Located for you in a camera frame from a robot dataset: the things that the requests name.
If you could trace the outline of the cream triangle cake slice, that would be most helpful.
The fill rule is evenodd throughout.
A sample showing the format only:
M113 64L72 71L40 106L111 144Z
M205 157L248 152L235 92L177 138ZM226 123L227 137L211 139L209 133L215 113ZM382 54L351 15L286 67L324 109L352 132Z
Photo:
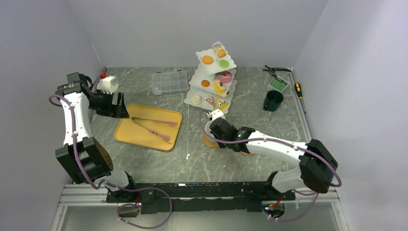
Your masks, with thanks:
M217 106L219 110L225 110L228 106L227 102L221 98L217 98Z

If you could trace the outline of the white triangle cake slice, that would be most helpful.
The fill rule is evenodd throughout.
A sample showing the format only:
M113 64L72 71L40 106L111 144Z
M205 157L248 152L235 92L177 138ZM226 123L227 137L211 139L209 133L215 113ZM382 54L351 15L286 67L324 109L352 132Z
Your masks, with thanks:
M207 95L204 97L204 103L208 106L211 110L214 108L214 99L212 95Z

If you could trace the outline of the yellow serving tray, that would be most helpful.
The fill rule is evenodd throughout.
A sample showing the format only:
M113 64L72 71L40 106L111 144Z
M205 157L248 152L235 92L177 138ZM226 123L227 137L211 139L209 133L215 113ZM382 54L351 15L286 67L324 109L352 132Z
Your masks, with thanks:
M182 122L181 113L177 111L139 104L130 104L127 107L127 111L130 115L130 118L121 119L114 133L114 138L117 141L145 146L162 151L169 151L174 147ZM162 127L161 131L170 137L170 141L164 141L163 139L145 130L141 126L133 123L131 117L175 121L177 122L177 125L175 127L168 127L159 124L159 126Z

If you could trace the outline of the white round cupcake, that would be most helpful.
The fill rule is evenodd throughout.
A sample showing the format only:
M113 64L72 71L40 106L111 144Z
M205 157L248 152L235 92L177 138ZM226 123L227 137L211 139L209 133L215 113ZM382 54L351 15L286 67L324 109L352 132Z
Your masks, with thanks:
M193 95L191 96L191 103L194 105L199 105L202 102L202 98L200 95Z

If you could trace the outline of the yellow cake piece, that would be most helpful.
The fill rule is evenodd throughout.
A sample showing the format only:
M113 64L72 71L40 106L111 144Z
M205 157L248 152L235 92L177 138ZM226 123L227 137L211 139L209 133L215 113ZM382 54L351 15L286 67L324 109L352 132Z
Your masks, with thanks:
M223 83L220 80L215 80L213 83L214 89L217 94L221 95L225 93L225 87L223 86Z

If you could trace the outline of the white three-tier dessert stand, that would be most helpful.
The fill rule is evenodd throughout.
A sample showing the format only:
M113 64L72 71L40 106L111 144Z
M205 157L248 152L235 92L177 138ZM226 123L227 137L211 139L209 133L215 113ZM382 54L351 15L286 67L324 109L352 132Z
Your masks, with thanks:
M215 52L214 52L214 48L217 46L223 46L224 50L227 52L227 55L219 58ZM202 109L206 109L206 110L211 110L208 106L205 105L204 103L204 97L207 95L212 95L213 99L214 99L214 108L211 110L216 110L218 109L217 106L217 98L221 98L223 100L225 100L228 104L227 108L225 110L222 110L222 112L224 114L227 114L229 112L229 108L231 106L231 101L233 98L233 94L235 92L236 89L236 84L237 81L234 79L235 78L235 74L236 74L236 67L237 65L235 64L235 62L233 61L232 57L230 56L229 52L227 51L227 49L225 48L225 46L220 42L217 41L214 44L212 44L212 48L207 49L207 50L203 50L203 51L198 51L196 53L197 58L199 60L199 65L197 67L197 69L195 70L194 74L191 77L191 80L189 81L189 85L190 85L190 90L187 92L187 96L186 99L184 100L185 104L188 105L192 105L195 107L200 107ZM202 62L202 57L205 55L210 55L212 56L212 58L214 59L212 64L204 64ZM229 67L227 68L221 68L218 64L218 62L220 60L227 60L229 62ZM232 82L230 83L226 83L223 84L223 86L225 87L225 93L224 94L217 94L213 83L215 80L217 80L217 76L221 75L223 73L229 72L232 75ZM201 86L201 81L202 80L208 80L210 82L210 86L205 88L203 86ZM191 96L193 95L200 95L202 98L202 102L199 105L194 105L191 103Z

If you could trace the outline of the pink handled tongs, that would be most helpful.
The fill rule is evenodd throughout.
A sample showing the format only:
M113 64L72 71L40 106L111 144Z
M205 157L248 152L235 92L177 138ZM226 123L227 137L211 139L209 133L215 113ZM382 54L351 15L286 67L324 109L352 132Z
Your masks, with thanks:
M142 117L131 117L131 120L133 123L141 126L145 130L163 139L164 141L170 141L170 137L161 131L162 127L159 126L159 124L168 127L175 127L177 125L177 122L175 121L157 120Z

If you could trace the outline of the orange round cookie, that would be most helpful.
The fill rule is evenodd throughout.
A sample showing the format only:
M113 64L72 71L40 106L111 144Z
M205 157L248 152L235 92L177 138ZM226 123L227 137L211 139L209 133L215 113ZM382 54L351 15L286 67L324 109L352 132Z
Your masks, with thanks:
M210 86L210 82L208 80L202 80L201 81L201 86L207 88Z

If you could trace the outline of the pink cake with cherry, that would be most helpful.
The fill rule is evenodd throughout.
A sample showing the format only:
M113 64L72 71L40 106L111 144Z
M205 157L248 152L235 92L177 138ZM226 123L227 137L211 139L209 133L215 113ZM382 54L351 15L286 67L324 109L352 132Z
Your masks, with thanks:
M232 82L232 75L229 72L223 73L221 75L217 76L217 80L220 81L222 84L230 83Z

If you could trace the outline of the green round macaron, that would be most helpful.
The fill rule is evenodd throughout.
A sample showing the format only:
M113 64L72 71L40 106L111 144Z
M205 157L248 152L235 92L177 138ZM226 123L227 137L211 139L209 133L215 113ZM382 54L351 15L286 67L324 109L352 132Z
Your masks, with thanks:
M229 67L229 62L227 61L227 60L225 60L225 59L223 59L223 60L220 60L219 62L218 62L218 64L219 64L219 66L221 67L221 68L227 68L227 67Z

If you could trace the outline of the tan waffle round cookie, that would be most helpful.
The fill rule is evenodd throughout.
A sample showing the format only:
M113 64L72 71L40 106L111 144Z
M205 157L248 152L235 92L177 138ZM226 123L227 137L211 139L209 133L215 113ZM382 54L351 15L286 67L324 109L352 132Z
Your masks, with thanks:
M205 56L202 57L202 62L204 64L212 64L213 61L214 61L214 59L210 55L205 55Z

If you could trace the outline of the yellow square biscuit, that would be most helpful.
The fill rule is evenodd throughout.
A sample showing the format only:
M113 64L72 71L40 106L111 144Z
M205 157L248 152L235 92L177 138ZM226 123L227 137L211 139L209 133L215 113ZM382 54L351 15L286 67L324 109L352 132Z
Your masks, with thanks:
M224 57L224 56L227 55L227 52L224 50L224 47L223 47L223 46L217 46L217 47L215 47L215 48L214 48L214 52L215 52L215 54L216 54L219 58L222 58L222 57Z

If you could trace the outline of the white blue mug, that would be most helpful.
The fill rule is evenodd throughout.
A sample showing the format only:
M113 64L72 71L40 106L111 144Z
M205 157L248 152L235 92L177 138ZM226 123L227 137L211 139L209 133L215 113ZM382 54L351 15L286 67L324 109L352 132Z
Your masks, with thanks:
M208 137L213 137L214 135L212 134L212 132L211 132L211 129L210 129L210 125L212 124L212 121L208 121L207 123L206 123L206 125L205 125L205 132L206 132L206 135L208 136Z

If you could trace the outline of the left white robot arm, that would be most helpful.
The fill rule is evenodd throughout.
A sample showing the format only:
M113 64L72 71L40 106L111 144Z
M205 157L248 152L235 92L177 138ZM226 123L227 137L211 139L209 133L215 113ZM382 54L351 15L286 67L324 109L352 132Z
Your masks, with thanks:
M78 72L67 75L67 83L58 86L49 97L50 102L58 99L57 106L64 111L64 141L55 156L74 183L86 183L94 189L104 185L113 192L119 191L124 201L132 202L139 193L132 177L114 169L109 153L90 128L91 110L100 116L129 118L124 95L117 91L118 86L116 76L104 73L95 82Z

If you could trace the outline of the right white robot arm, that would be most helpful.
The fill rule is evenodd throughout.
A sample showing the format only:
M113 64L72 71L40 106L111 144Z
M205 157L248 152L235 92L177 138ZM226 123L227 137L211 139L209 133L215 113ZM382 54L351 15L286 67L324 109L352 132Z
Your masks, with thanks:
M319 140L286 141L253 128L236 129L221 117L208 121L205 132L220 148L246 154L262 154L294 166L292 170L271 173L265 186L266 196L271 200L299 188L307 187L316 193L327 193L330 187L342 185L336 172L337 161Z

